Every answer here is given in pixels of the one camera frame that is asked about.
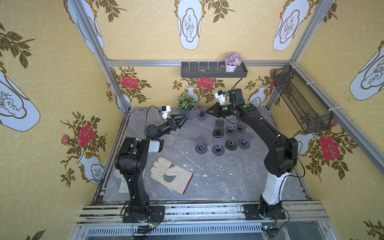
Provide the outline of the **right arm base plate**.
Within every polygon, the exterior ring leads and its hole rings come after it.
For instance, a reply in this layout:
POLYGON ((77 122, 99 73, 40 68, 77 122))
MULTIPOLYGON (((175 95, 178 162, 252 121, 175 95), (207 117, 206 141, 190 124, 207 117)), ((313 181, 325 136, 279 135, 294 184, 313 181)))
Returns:
POLYGON ((281 203, 276 205, 261 204, 245 204, 241 206, 241 211, 245 215, 246 220, 285 220, 286 214, 281 203))

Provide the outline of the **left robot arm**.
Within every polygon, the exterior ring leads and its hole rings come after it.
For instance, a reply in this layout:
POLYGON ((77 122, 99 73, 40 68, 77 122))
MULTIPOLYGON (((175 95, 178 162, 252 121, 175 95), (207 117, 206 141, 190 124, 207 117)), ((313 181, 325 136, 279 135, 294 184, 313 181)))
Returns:
POLYGON ((185 114, 171 115, 159 126, 150 124, 145 127, 145 138, 125 137, 115 159, 115 168, 126 180, 130 201, 122 209, 124 223, 146 222, 150 214, 164 216, 165 208, 151 207, 150 198, 145 189, 144 171, 148 153, 159 153, 164 147, 162 136, 181 129, 187 121, 185 114))

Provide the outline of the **dark phone stand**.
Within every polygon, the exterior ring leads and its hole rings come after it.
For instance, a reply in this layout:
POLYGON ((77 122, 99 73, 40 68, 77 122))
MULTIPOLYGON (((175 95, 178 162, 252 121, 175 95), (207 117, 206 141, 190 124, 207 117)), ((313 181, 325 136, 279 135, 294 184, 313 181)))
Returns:
POLYGON ((223 137, 225 135, 224 131, 224 121, 223 120, 216 120, 215 121, 215 128, 213 130, 213 137, 223 137))
POLYGON ((238 148, 238 138, 236 133, 230 133, 228 140, 225 142, 225 148, 230 151, 235 151, 238 148))

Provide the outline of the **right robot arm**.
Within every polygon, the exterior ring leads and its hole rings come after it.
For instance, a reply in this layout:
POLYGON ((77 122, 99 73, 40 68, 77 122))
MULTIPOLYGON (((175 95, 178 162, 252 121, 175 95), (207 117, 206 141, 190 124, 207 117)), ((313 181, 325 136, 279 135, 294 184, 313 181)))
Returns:
POLYGON ((286 180, 298 161, 297 140, 281 134, 264 119, 258 108, 252 104, 235 107, 216 103, 207 110, 207 113, 217 118, 235 116, 263 140, 269 150, 264 160, 268 177, 260 198, 259 212, 264 216, 276 211, 280 212, 283 209, 281 195, 286 180))

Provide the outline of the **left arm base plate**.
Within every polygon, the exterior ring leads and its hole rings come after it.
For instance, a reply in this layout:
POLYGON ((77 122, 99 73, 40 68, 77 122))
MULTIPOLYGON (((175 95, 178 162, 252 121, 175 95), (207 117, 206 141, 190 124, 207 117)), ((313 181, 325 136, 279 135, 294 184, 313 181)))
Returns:
POLYGON ((136 206, 128 206, 123 214, 123 223, 161 223, 164 221, 164 206, 147 206, 140 209, 136 206))

